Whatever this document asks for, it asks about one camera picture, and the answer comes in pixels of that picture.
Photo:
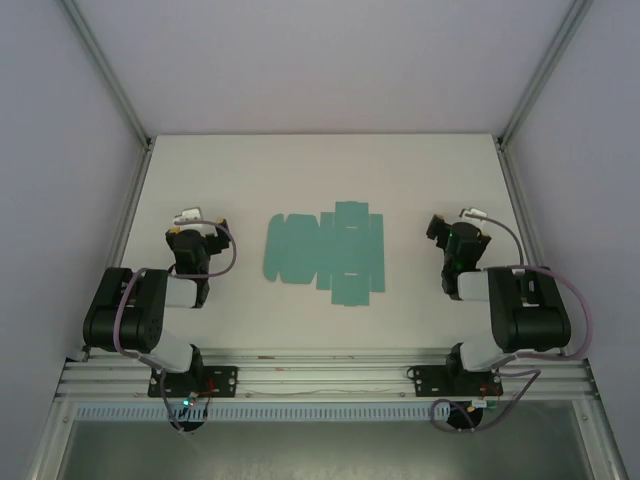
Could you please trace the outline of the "aluminium table side rail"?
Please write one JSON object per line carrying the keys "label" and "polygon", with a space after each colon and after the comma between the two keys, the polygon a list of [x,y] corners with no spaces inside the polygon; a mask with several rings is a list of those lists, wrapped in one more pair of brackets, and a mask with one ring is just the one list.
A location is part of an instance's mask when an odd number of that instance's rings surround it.
{"label": "aluminium table side rail", "polygon": [[499,141],[496,142],[496,150],[526,257],[532,264],[547,266],[547,258],[537,235],[526,192],[519,178],[514,159]]}
{"label": "aluminium table side rail", "polygon": [[140,158],[136,163],[131,183],[124,197],[121,215],[114,230],[106,264],[104,265],[103,271],[97,276],[97,285],[100,284],[102,276],[108,268],[119,267],[122,263],[140,196],[151,163],[154,146],[155,140],[152,139],[149,146],[141,152]]}

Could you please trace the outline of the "grey metal sheet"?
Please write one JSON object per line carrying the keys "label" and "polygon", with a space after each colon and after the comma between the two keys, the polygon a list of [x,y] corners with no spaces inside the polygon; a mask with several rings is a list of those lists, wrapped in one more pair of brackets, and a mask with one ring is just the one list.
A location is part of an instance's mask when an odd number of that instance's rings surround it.
{"label": "grey metal sheet", "polygon": [[526,410],[479,435],[425,422],[79,422],[61,480],[592,480],[570,419]]}

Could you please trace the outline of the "aluminium mounting rail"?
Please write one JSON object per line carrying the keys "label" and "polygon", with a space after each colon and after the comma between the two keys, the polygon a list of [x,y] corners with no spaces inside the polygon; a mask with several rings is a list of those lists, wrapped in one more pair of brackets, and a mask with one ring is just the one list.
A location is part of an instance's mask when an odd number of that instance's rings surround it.
{"label": "aluminium mounting rail", "polygon": [[[239,401],[412,401],[415,391],[407,371],[415,365],[441,365],[443,349],[202,351],[206,365],[235,366]],[[531,370],[540,375],[528,400],[597,398],[586,361],[517,360],[502,368],[505,399],[524,386]],[[115,353],[93,351],[85,362],[65,364],[55,397],[76,401],[140,401],[147,395],[150,371]]]}

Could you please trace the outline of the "teal paper box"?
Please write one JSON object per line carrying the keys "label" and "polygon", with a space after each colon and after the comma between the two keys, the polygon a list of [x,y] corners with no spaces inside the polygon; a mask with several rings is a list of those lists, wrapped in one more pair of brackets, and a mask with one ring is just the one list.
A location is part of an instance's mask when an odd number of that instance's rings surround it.
{"label": "teal paper box", "polygon": [[367,202],[338,201],[318,215],[282,213],[268,225],[263,274],[269,281],[309,285],[331,303],[368,306],[386,291],[384,217]]}

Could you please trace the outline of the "aluminium frame upright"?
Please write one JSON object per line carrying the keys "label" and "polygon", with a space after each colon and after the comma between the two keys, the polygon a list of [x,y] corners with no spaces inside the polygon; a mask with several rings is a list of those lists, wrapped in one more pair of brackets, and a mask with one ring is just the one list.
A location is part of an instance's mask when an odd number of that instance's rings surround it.
{"label": "aluminium frame upright", "polygon": [[128,128],[144,150],[148,150],[152,139],[144,128],[138,114],[129,100],[120,80],[113,70],[107,56],[103,52],[97,37],[82,13],[77,0],[57,0],[70,21],[73,30],[86,50],[98,75],[110,94],[115,107],[121,114]]}
{"label": "aluminium frame upright", "polygon": [[593,3],[594,0],[571,0],[569,9],[528,81],[506,126],[497,136],[501,150],[507,148],[522,127]]}

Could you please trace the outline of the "aluminium frame beam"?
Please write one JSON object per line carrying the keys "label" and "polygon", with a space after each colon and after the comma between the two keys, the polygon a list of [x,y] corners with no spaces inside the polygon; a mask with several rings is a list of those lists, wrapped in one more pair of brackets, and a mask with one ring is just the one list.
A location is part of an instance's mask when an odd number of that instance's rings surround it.
{"label": "aluminium frame beam", "polygon": [[629,480],[602,402],[582,399],[574,411],[594,480]]}
{"label": "aluminium frame beam", "polygon": [[64,400],[52,404],[27,480],[58,479],[75,416],[73,402]]}

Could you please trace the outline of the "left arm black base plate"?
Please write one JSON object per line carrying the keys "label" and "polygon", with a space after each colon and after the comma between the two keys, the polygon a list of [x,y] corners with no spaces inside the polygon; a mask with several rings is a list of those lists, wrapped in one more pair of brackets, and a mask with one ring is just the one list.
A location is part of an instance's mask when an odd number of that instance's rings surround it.
{"label": "left arm black base plate", "polygon": [[239,370],[235,366],[204,366],[200,373],[168,373],[164,389],[168,398],[234,398]]}

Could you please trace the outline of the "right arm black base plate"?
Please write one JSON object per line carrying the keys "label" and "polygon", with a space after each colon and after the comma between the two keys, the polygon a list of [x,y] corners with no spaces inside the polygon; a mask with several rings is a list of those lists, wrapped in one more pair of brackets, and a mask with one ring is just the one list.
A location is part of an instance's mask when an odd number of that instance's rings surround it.
{"label": "right arm black base plate", "polygon": [[482,397],[503,395],[491,372],[453,372],[445,365],[416,365],[407,369],[417,397]]}

